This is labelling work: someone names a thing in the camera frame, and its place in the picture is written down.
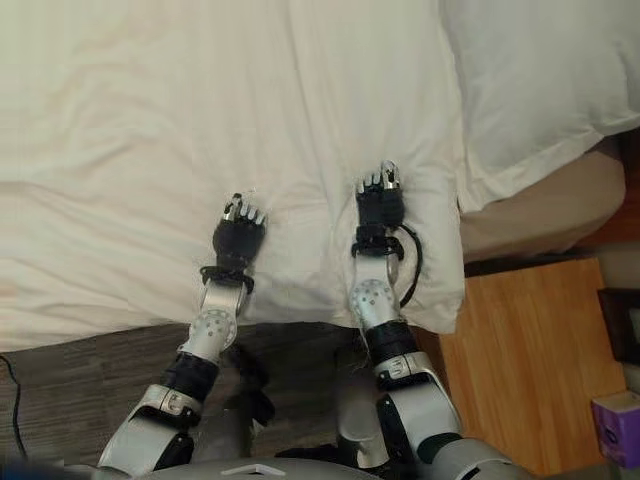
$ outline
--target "white bed sheet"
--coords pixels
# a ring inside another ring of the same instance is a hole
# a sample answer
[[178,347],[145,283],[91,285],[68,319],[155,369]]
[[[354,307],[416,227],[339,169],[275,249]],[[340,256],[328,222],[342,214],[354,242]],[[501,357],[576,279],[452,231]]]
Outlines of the white bed sheet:
[[382,159],[425,244],[407,316],[453,330],[461,110],[437,1],[4,0],[0,27],[0,351],[190,321],[236,191],[269,213],[243,321],[351,325],[353,182]]

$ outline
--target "black object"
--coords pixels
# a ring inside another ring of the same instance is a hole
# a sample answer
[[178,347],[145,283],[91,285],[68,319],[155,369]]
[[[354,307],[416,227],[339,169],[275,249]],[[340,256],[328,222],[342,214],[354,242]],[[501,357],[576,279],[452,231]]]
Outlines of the black object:
[[464,477],[462,477],[460,480],[471,480],[473,477],[475,477],[479,473],[480,473],[480,469],[476,467],[472,470],[469,470],[467,473],[465,473]]
[[239,287],[244,283],[247,287],[247,294],[253,292],[253,278],[245,275],[241,270],[229,270],[228,268],[215,265],[202,267],[200,269],[200,275],[202,275],[202,283],[205,285],[209,280],[226,287]]
[[404,201],[399,188],[385,190],[381,184],[367,186],[364,192],[356,194],[356,202],[360,225],[382,224],[395,229],[404,220]]
[[163,385],[204,402],[218,376],[218,366],[188,353],[179,353],[165,370]]
[[432,464],[442,447],[461,439],[462,437],[457,433],[441,433],[426,438],[418,446],[418,457],[424,463]]
[[412,385],[429,383],[431,376],[427,372],[418,372],[402,378],[391,378],[388,371],[381,372],[376,378],[376,385],[384,392],[391,392]]
[[193,439],[186,433],[178,433],[156,463],[154,470],[163,470],[165,468],[177,467],[185,465],[191,461],[193,455],[194,443]]
[[8,460],[0,465],[0,478],[6,480],[91,480],[91,473],[72,472],[46,463]]
[[598,290],[613,356],[640,366],[640,289]]
[[398,255],[398,259],[404,259],[404,248],[396,237],[387,236],[387,228],[382,225],[361,225],[356,229],[356,242],[351,246],[351,255],[357,253],[371,257],[383,255]]
[[365,339],[374,365],[405,353],[420,351],[406,322],[386,322],[378,325],[366,331]]
[[320,460],[323,462],[337,463],[338,465],[353,466],[345,462],[338,447],[330,443],[311,448],[290,448],[275,455],[276,458],[305,458],[307,460]]
[[220,220],[213,233],[217,265],[243,271],[258,254],[264,235],[264,225],[257,225],[247,218]]
[[7,371],[9,372],[9,377],[11,377],[11,380],[13,381],[13,383],[16,386],[16,396],[15,399],[13,401],[13,415],[11,418],[11,423],[13,426],[13,436],[14,439],[16,441],[16,444],[18,445],[18,450],[20,451],[20,455],[22,456],[23,460],[27,460],[29,457],[27,455],[27,450],[24,448],[24,443],[22,442],[22,435],[20,435],[20,423],[18,421],[18,414],[20,411],[20,396],[22,394],[22,386],[20,385],[20,382],[18,381],[15,372],[13,371],[13,365],[11,364],[11,362],[7,359],[7,357],[5,357],[4,355],[0,355],[0,360],[2,360],[5,365],[7,366]]
[[376,407],[389,458],[403,465],[407,476],[415,476],[417,471],[411,444],[393,400],[389,395],[385,395],[378,400]]
[[422,262],[423,262],[423,254],[422,254],[422,242],[420,242],[420,237],[418,234],[411,228],[407,227],[405,224],[400,225],[400,228],[407,232],[407,234],[413,240],[413,243],[416,244],[416,270],[413,274],[413,280],[411,281],[411,285],[409,289],[406,291],[402,300],[400,300],[400,306],[404,307],[409,300],[413,297],[413,294],[416,291],[416,287],[418,286],[418,279],[420,278],[420,272],[422,272]]
[[276,408],[262,390],[241,390],[224,402],[224,409],[247,412],[263,427],[276,415]]
[[226,349],[224,356],[242,377],[244,390],[262,390],[269,383],[269,374],[265,368],[239,343]]
[[136,410],[134,417],[142,417],[162,425],[168,425],[182,433],[186,433],[190,428],[198,425],[201,420],[200,415],[189,407],[184,407],[179,414],[175,415],[155,407],[144,406]]
[[594,252],[586,248],[570,248],[562,253],[541,253],[533,257],[518,257],[516,255],[492,258],[490,260],[477,260],[465,263],[464,276],[466,278],[492,275],[494,273],[510,272],[512,270],[524,270],[542,265],[551,265],[568,260],[593,257]]

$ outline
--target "bed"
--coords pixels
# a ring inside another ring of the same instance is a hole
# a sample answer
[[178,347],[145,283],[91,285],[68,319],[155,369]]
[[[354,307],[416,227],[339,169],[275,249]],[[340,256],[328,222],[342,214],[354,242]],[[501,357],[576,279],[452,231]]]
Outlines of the bed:
[[[2,2],[0,351],[189,322],[198,268],[236,191],[269,215],[243,321],[351,326],[353,185],[383,159],[400,167],[406,220],[425,244],[407,318],[453,331],[463,245],[467,259],[506,252],[486,238],[469,246],[473,215],[640,124],[636,4],[567,2],[555,26],[564,39],[567,18],[582,12],[571,47],[584,24],[603,33],[548,92],[505,59],[531,50],[534,33],[552,46],[549,7],[492,1],[505,15],[485,50],[506,49],[518,22],[539,22],[496,58],[476,51],[482,12],[462,0]],[[555,50],[531,54],[527,68],[557,67]],[[609,76],[556,105],[591,71],[594,50]],[[602,182],[596,171],[589,178]],[[581,232],[613,212],[619,181],[604,180],[614,198]],[[401,290],[415,264],[406,250]]]

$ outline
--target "black electrical cord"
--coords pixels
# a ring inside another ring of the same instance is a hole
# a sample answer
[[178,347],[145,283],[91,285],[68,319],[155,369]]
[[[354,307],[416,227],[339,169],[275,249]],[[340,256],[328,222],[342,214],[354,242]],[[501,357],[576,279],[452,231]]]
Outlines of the black electrical cord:
[[24,443],[22,443],[22,436],[20,435],[20,424],[18,423],[18,412],[20,409],[20,394],[22,391],[22,387],[13,371],[13,365],[11,365],[11,362],[7,359],[7,357],[5,357],[4,355],[0,355],[0,360],[2,360],[7,365],[9,376],[11,377],[11,380],[13,380],[13,383],[15,383],[16,385],[16,396],[13,401],[13,435],[15,437],[16,444],[18,445],[18,450],[20,450],[20,455],[22,455],[23,460],[27,460],[27,451],[24,448]]
[[416,244],[416,270],[413,274],[413,280],[411,282],[411,285],[409,286],[409,289],[404,294],[404,297],[402,297],[402,300],[400,300],[400,306],[404,307],[407,303],[409,303],[409,300],[411,300],[411,297],[413,297],[413,294],[416,291],[416,287],[418,286],[418,279],[420,278],[420,272],[422,271],[422,242],[420,242],[420,237],[418,237],[418,234],[411,228],[407,227],[404,223],[400,224],[399,227],[407,232],[407,234]]

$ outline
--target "purple box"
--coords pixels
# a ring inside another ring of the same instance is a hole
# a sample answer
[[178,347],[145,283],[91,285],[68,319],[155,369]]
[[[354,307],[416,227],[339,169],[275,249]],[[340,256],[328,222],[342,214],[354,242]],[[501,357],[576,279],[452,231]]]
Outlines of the purple box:
[[640,467],[640,396],[617,393],[591,401],[602,454],[624,468]]

